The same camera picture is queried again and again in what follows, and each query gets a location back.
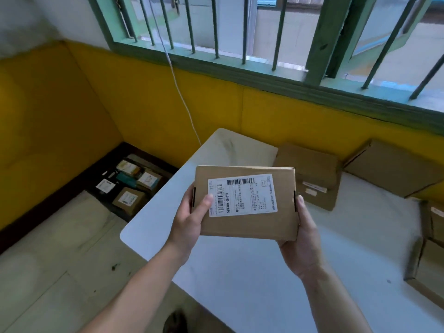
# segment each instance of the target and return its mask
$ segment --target green window frame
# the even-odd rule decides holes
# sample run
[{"label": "green window frame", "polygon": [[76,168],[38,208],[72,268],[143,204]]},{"label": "green window frame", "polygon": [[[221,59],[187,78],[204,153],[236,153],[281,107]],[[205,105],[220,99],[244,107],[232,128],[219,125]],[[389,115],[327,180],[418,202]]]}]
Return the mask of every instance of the green window frame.
[{"label": "green window frame", "polygon": [[[139,26],[135,25],[138,20],[131,0],[119,0],[121,8],[116,0],[89,2],[111,51],[167,65],[162,45],[153,45],[140,39]],[[222,54],[216,58],[214,53],[198,49],[194,51],[182,46],[170,49],[166,45],[166,49],[173,66],[182,70],[444,136],[444,113],[425,108],[429,101],[424,98],[411,100],[412,91],[373,84],[364,90],[361,82],[325,77],[338,61],[343,60],[338,59],[335,53],[339,49],[344,51],[349,48],[349,41],[344,41],[344,36],[348,35],[349,40],[350,36],[357,35],[361,29],[355,25],[351,30],[344,23],[358,21],[357,6],[369,7],[370,2],[371,0],[324,0],[307,60],[308,71],[289,70],[279,64],[272,66],[258,61],[259,59],[245,59],[245,49],[244,56],[239,58]],[[126,12],[124,20],[120,9],[122,13]],[[280,34],[284,16],[285,7],[281,10]]]}]

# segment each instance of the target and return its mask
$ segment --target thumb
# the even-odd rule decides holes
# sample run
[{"label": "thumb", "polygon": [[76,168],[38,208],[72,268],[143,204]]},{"label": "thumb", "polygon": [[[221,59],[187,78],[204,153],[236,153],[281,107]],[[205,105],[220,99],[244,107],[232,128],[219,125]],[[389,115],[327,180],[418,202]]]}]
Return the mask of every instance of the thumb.
[{"label": "thumb", "polygon": [[195,223],[201,223],[203,217],[210,209],[211,204],[213,203],[213,194],[205,195],[203,200],[199,203],[196,209],[191,213],[190,218]]},{"label": "thumb", "polygon": [[297,197],[297,214],[299,215],[299,221],[302,228],[307,230],[316,229],[316,224],[314,223],[313,218],[305,205],[302,195]]}]

